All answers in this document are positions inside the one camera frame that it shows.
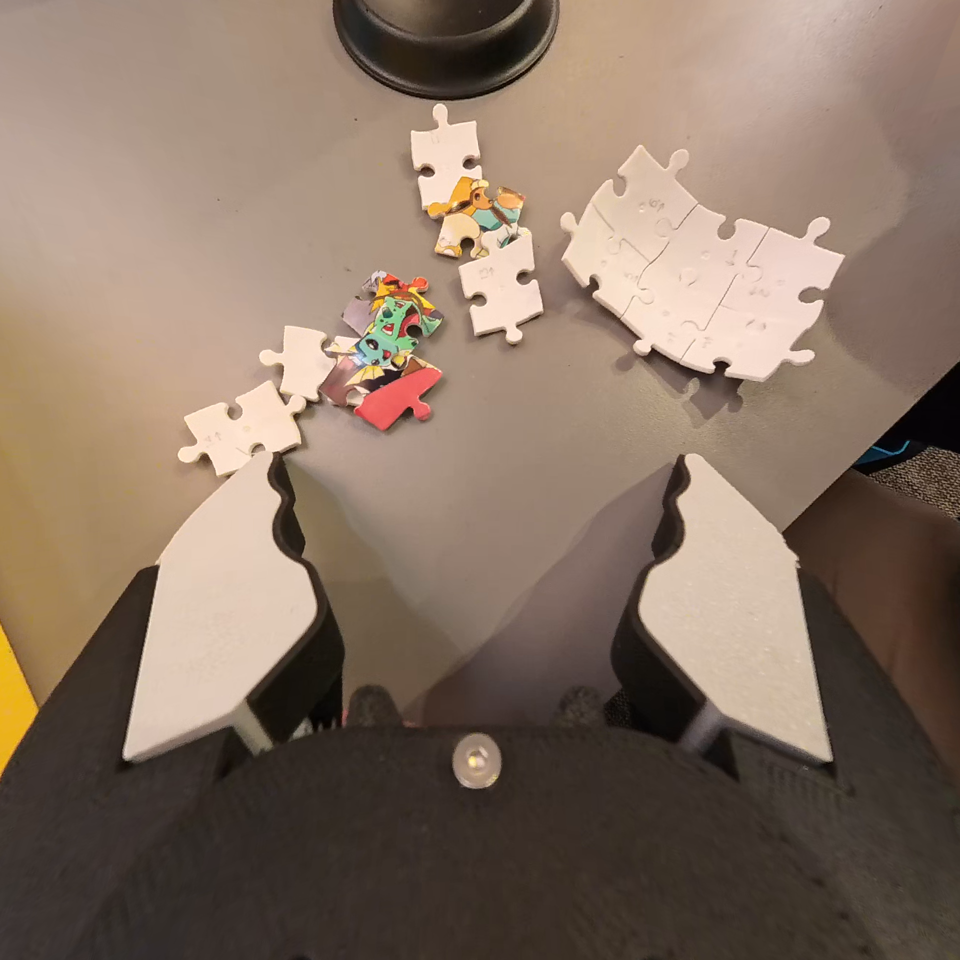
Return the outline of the black object with blue stripe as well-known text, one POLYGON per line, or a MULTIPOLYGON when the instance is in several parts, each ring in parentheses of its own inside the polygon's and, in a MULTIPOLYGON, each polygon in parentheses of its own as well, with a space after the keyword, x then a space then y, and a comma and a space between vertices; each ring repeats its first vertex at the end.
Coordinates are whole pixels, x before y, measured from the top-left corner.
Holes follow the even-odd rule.
POLYGON ((859 474, 870 475, 893 469, 921 455, 929 445, 916 440, 877 442, 853 464, 859 474))

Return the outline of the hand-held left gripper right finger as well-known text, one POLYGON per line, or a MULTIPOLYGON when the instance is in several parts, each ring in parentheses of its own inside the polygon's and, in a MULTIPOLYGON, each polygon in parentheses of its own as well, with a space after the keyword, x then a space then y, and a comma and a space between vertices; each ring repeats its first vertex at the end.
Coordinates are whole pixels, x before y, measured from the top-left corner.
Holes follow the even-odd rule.
POLYGON ((701 755, 735 734, 833 763, 799 562, 781 532, 698 454, 678 457, 662 507, 610 647, 642 729, 701 755))

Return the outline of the black round stand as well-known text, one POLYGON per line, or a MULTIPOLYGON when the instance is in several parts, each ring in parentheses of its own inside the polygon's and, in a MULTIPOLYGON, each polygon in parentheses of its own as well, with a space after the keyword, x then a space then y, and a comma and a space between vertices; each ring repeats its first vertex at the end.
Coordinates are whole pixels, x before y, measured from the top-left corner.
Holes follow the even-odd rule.
POLYGON ((546 54, 558 1, 334 1, 343 49, 382 86, 420 99, 504 89, 546 54))

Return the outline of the yellow box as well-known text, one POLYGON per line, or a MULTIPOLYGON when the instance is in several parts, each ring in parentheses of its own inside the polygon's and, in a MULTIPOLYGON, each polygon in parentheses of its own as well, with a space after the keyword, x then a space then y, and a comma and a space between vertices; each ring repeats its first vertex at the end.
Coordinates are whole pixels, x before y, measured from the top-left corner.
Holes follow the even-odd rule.
POLYGON ((14 648, 1 629, 1 772, 38 714, 38 705, 14 648))

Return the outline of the white curved assembled puzzle section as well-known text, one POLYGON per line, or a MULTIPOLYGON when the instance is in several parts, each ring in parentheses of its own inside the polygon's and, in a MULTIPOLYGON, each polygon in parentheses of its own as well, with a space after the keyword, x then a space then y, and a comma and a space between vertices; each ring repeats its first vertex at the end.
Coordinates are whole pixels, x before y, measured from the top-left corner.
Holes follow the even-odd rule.
POLYGON ((640 356, 660 354, 691 371, 766 382, 783 366, 809 365, 796 343, 819 320, 845 255, 822 246, 827 217, 795 235, 726 217, 696 200, 675 150, 661 164, 638 145, 579 216, 562 214, 562 264, 633 336, 640 356))

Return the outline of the puzzle pieces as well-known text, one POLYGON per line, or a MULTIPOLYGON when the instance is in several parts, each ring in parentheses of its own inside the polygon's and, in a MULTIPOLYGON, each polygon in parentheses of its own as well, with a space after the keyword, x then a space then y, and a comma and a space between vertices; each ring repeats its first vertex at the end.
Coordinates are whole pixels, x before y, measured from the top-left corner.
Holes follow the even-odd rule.
MULTIPOLYGON (((431 114, 434 125, 412 130, 410 146, 421 209, 439 222, 435 254, 458 259, 465 244, 471 247, 458 271, 472 332, 502 333, 507 344, 518 345, 522 326, 544 312, 539 282, 530 278, 535 256, 532 234, 521 222, 525 196, 506 187, 491 196, 481 168, 469 166, 481 158, 475 121, 452 123, 441 102, 431 114)), ((376 270, 342 311, 352 337, 285 326, 281 349, 259 354, 262 366, 280 368, 279 382, 266 380, 237 396, 236 415, 226 402, 186 414, 193 441, 177 451, 177 459, 206 459, 225 477, 258 451, 294 450, 303 441, 297 417, 308 404, 349 409, 381 432, 405 415, 428 420, 426 395, 443 374, 416 350, 445 319, 428 292, 423 276, 405 281, 376 270)))

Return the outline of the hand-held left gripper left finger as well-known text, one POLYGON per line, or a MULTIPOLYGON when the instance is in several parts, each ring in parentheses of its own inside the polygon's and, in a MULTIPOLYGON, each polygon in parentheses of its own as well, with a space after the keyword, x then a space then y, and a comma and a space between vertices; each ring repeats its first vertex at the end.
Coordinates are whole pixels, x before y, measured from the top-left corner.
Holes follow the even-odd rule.
POLYGON ((156 564, 122 756, 145 762, 227 729, 253 755, 341 725, 345 644, 284 456, 260 452, 156 564))

